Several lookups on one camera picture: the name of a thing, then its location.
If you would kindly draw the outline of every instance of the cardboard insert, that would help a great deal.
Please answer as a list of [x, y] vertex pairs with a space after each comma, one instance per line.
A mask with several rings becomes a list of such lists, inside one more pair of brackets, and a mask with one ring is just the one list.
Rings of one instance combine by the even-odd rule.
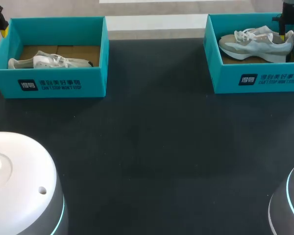
[[93, 63], [94, 67], [99, 66], [100, 46], [24, 46], [19, 59], [31, 59], [39, 50], [65, 58], [88, 60]]

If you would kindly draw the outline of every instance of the white dome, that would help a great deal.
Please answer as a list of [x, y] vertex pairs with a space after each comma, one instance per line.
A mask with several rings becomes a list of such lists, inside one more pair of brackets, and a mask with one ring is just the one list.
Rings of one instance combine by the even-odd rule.
[[0, 132], [0, 235], [16, 235], [39, 218], [56, 178], [50, 154], [37, 141]]

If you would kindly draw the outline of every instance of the glowing blue ring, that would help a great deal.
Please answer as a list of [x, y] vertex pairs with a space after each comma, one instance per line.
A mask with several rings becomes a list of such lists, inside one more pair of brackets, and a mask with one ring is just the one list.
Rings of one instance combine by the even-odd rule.
[[64, 214], [64, 196], [63, 196], [63, 208], [62, 208], [62, 213], [61, 213], [61, 216], [60, 216], [60, 219], [59, 219], [59, 222], [57, 224], [57, 226], [55, 226], [53, 232], [50, 234], [50, 235], [54, 235], [55, 231], [57, 231], [60, 223], [61, 223], [61, 220], [62, 220], [62, 217], [63, 217], [63, 214]]
[[290, 195], [289, 195], [289, 180], [290, 180], [290, 177], [291, 177], [291, 174], [292, 174], [293, 170], [290, 172], [290, 174], [288, 176], [288, 180], [286, 181], [286, 196], [288, 198], [288, 201], [289, 201], [289, 205], [291, 207], [291, 210], [292, 210], [292, 212], [294, 214], [294, 207], [293, 207], [293, 205], [291, 203], [291, 199], [290, 199]]

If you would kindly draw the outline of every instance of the shoe box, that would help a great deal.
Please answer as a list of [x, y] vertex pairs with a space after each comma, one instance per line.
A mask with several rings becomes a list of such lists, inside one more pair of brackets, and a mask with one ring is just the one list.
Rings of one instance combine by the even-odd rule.
[[269, 63], [258, 57], [237, 61], [220, 52], [221, 36], [264, 25], [279, 32], [272, 18], [279, 13], [211, 14], [208, 15], [204, 49], [216, 94], [294, 92], [294, 49], [287, 63]]
[[[10, 58], [30, 59], [39, 50], [94, 67], [7, 68]], [[105, 97], [108, 60], [105, 17], [13, 18], [0, 41], [0, 91], [4, 98]]]

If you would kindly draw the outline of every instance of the white sneaker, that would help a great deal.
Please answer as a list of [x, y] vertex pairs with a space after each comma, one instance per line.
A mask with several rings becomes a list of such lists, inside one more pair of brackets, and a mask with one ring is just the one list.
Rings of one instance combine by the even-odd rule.
[[8, 62], [9, 69], [49, 69], [49, 68], [76, 68], [93, 67], [93, 63], [83, 59], [64, 58], [61, 55], [47, 54], [38, 51], [28, 60], [16, 60], [11, 58]]
[[219, 41], [220, 49], [234, 59], [258, 56], [273, 63], [285, 63], [293, 46], [293, 31], [289, 31], [283, 41], [279, 33], [273, 32], [267, 26], [235, 31], [234, 34], [221, 37]]

